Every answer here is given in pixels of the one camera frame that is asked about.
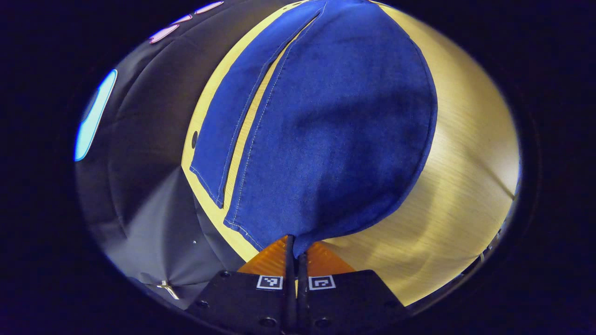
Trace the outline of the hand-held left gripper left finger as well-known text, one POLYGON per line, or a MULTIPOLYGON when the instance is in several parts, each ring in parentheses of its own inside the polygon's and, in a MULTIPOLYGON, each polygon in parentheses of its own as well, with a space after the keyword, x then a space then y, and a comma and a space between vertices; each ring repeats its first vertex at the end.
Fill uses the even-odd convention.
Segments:
POLYGON ((198 297, 198 319, 219 333, 291 333, 297 324, 295 238, 274 242, 238 271, 221 271, 198 297))

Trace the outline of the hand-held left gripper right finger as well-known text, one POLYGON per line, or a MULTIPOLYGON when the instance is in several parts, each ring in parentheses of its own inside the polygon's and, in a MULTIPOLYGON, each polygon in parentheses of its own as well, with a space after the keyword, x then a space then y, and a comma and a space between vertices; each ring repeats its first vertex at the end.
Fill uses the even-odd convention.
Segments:
POLYGON ((374 271, 356 271, 322 242, 298 257, 297 312, 302 333, 381 333, 405 319, 374 271))

